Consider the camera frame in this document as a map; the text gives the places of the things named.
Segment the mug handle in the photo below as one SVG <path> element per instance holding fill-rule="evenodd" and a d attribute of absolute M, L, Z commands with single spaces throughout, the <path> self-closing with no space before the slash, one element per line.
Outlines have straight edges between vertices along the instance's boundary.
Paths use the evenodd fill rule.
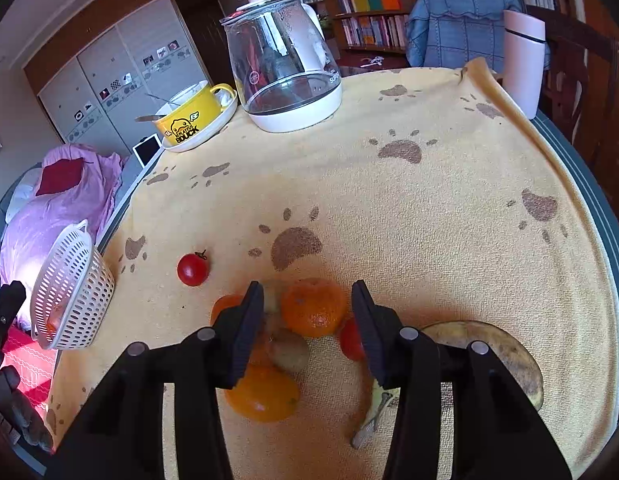
<path fill-rule="evenodd" d="M 216 97 L 216 91 L 217 90 L 226 90 L 232 96 L 232 101 L 234 101 L 234 98 L 236 97 L 236 90 L 234 88 L 232 88 L 230 85 L 228 85 L 227 83 L 220 83 L 220 84 L 215 85 L 212 88 L 210 88 L 210 92 L 215 94 L 215 97 Z M 228 104 L 227 106 L 222 106 L 221 108 L 224 110 L 228 106 L 230 106 L 230 105 Z"/>

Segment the white cabinet door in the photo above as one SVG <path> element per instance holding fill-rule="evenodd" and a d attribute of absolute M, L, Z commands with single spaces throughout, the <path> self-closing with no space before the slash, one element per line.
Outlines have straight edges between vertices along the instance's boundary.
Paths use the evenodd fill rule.
<path fill-rule="evenodd" d="M 117 27 L 151 94 L 170 99 L 207 79 L 170 0 L 147 4 Z"/>
<path fill-rule="evenodd" d="M 115 28 L 78 54 L 78 62 L 103 110 L 130 150 L 141 139 L 157 132 L 152 123 L 134 120 L 152 115 L 160 105 L 146 95 L 141 75 Z"/>
<path fill-rule="evenodd" d="M 41 90 L 39 97 L 48 115 L 66 142 L 87 144 L 101 155 L 130 150 L 103 113 L 99 99 L 76 59 L 69 62 Z"/>

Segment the metal screw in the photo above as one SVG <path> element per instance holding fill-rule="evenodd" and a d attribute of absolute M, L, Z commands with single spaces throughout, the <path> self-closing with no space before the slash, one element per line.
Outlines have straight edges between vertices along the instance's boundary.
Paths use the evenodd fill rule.
<path fill-rule="evenodd" d="M 214 339 L 216 337 L 216 332 L 214 332 L 214 329 L 211 326 L 206 326 L 196 333 L 196 337 L 201 341 L 209 341 L 210 339 Z"/>
<path fill-rule="evenodd" d="M 403 339 L 407 339 L 408 341 L 413 341 L 418 337 L 418 330 L 416 328 L 412 328 L 410 326 L 404 326 L 398 332 Z"/>
<path fill-rule="evenodd" d="M 489 346 L 487 346 L 487 343 L 483 343 L 482 341 L 474 341 L 474 343 L 471 344 L 471 349 L 481 355 L 485 355 L 489 352 Z"/>
<path fill-rule="evenodd" d="M 127 347 L 127 353 L 133 357 L 136 357 L 137 355 L 141 355 L 145 351 L 145 349 L 146 349 L 145 343 L 136 341 L 134 343 L 131 343 Z"/>

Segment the white pillow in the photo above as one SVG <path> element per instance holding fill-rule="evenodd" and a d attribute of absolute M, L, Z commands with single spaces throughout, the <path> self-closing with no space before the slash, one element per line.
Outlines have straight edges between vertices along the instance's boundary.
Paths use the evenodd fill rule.
<path fill-rule="evenodd" d="M 14 216 L 16 216 L 16 213 L 21 211 L 21 209 L 34 198 L 34 190 L 42 174 L 42 168 L 33 168 L 23 175 L 23 178 L 14 189 L 14 195 L 12 195 L 8 211 L 5 213 L 6 224 L 9 224 Z"/>

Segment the red mat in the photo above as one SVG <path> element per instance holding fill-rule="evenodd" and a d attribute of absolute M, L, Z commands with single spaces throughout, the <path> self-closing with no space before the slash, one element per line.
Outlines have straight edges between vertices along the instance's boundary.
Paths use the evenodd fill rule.
<path fill-rule="evenodd" d="M 52 384 L 56 350 L 43 350 L 29 335 L 11 326 L 3 352 L 3 366 L 13 365 L 16 368 L 21 376 L 18 389 L 45 420 L 45 403 Z"/>

